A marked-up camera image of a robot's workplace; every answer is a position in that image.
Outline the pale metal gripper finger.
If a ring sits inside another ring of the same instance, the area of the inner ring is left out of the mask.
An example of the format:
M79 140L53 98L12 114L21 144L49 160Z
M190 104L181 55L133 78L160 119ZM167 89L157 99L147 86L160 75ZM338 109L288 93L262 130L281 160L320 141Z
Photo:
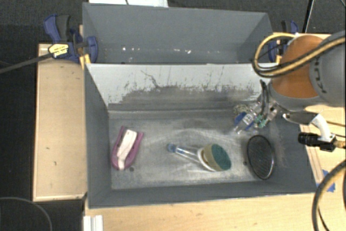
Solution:
M251 122L246 122L246 121L243 121L241 120L235 127L234 127L234 131L237 131L237 129L240 127L240 128L244 128L244 127L247 127L247 126L251 126Z
M245 134L245 133L255 133L256 132L256 128L254 126L247 126L244 128L238 128L236 134L240 135L240 134Z

